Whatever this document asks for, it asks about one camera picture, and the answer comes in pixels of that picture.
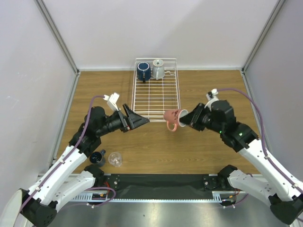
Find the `large dark blue mug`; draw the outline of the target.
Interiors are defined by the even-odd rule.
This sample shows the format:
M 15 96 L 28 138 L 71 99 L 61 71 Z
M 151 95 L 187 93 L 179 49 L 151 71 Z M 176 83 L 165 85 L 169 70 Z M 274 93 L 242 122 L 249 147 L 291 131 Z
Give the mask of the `large dark blue mug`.
M 137 78 L 146 83 L 151 78 L 151 67 L 147 62 L 140 62 L 136 67 Z

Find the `light grey flared mug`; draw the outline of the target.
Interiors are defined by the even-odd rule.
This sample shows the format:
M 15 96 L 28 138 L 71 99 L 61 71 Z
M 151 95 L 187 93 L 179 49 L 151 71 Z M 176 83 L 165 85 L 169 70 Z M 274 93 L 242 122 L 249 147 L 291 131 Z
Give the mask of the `light grey flared mug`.
M 156 80 L 162 79 L 165 76 L 164 61 L 155 59 L 152 62 L 152 77 Z

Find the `pink ceramic mug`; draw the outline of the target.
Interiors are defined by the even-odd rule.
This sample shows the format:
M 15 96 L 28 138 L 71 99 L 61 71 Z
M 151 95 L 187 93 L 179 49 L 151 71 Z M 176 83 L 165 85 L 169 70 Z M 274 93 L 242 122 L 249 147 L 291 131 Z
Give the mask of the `pink ceramic mug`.
M 177 127 L 185 127 L 186 124 L 180 122 L 180 118 L 188 114 L 186 109 L 170 109 L 166 110 L 163 117 L 166 121 L 167 128 L 169 131 L 176 131 Z

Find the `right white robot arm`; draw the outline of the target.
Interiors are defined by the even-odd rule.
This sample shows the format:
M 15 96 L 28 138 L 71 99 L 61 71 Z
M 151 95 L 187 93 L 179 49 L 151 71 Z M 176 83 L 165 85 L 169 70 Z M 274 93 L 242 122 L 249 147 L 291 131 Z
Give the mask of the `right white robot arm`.
M 262 182 L 234 166 L 226 166 L 218 178 L 221 189 L 234 187 L 245 191 L 268 205 L 274 216 L 287 225 L 302 214 L 302 181 L 279 163 L 251 127 L 236 120 L 226 100 L 200 103 L 180 121 L 197 131 L 209 129 L 219 133 L 225 145 L 247 159 L 266 179 Z

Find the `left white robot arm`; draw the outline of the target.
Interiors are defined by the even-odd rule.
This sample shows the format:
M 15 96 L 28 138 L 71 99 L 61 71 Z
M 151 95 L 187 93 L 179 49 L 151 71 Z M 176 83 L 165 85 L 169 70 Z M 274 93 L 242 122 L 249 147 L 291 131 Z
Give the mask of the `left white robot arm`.
M 101 144 L 101 137 L 120 130 L 128 132 L 149 123 L 149 119 L 133 112 L 123 104 L 124 113 L 116 110 L 108 116 L 101 106 L 91 107 L 84 123 L 69 145 L 46 174 L 28 190 L 23 190 L 20 213 L 36 227 L 46 227 L 61 208 L 81 192 L 104 184 L 104 172 L 89 165 L 69 183 L 65 180 Z

